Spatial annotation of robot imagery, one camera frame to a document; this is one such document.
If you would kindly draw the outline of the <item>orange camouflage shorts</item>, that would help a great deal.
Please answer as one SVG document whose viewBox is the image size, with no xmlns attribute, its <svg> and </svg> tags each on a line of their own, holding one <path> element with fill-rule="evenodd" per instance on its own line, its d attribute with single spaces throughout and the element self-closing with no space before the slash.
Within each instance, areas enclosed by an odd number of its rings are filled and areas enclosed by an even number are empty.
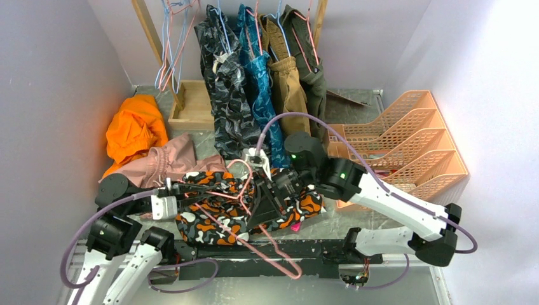
<svg viewBox="0 0 539 305">
<path fill-rule="evenodd" d="M 191 172 L 182 178 L 189 184 L 217 186 L 217 192 L 236 196 L 243 188 L 243 179 L 229 172 Z M 306 219 L 325 213 L 323 197 L 314 187 L 305 187 L 300 197 L 286 201 L 285 213 L 277 220 L 262 225 L 268 232 L 285 229 Z M 252 234 L 261 234 L 259 227 L 247 228 L 248 214 L 239 200 L 211 195 L 180 212 L 175 218 L 180 239 L 191 244 L 239 244 L 236 237 L 247 241 Z"/>
</svg>

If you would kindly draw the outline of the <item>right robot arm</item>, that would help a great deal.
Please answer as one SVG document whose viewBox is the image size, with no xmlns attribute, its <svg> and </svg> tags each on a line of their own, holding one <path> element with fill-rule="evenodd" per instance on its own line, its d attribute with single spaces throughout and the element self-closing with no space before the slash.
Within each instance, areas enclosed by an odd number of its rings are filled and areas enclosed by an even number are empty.
<svg viewBox="0 0 539 305">
<path fill-rule="evenodd" d="M 280 219 L 287 200 L 313 187 L 325 198 L 362 205 L 401 224 L 393 229 L 349 229 L 343 246 L 348 262 L 358 263 L 379 254 L 413 254 L 433 266 L 449 265 L 456 253 L 461 207 L 454 203 L 434 205 L 377 181 L 364 166 L 328 156 L 322 144 L 305 132 L 287 137 L 284 148 L 292 159 L 292 168 L 272 177 L 264 171 L 253 176 L 255 196 L 248 228 Z"/>
</svg>

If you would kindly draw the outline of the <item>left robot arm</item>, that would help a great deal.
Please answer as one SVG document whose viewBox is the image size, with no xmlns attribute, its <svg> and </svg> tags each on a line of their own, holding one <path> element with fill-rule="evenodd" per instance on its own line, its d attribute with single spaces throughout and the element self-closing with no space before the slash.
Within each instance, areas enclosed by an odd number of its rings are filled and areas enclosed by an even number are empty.
<svg viewBox="0 0 539 305">
<path fill-rule="evenodd" d="M 69 304 L 130 304 L 136 290 L 147 283 L 151 290 L 172 294 L 154 282 L 158 279 L 178 279 L 180 271 L 200 263 L 214 265 L 214 272 L 202 283 L 190 287 L 193 291 L 208 285 L 219 272 L 215 259 L 202 258 L 181 262 L 174 234 L 160 227 L 144 231 L 136 237 L 140 222 L 130 219 L 136 212 L 151 209 L 157 217 L 175 215 L 189 206 L 186 193 L 205 192 L 206 187 L 173 182 L 162 187 L 141 188 L 126 176 L 113 174 L 99 186 L 95 202 L 99 210 L 77 231 L 60 263 L 60 278 L 72 290 Z M 70 281 L 67 274 L 79 237 L 88 232 L 79 282 Z"/>
</svg>

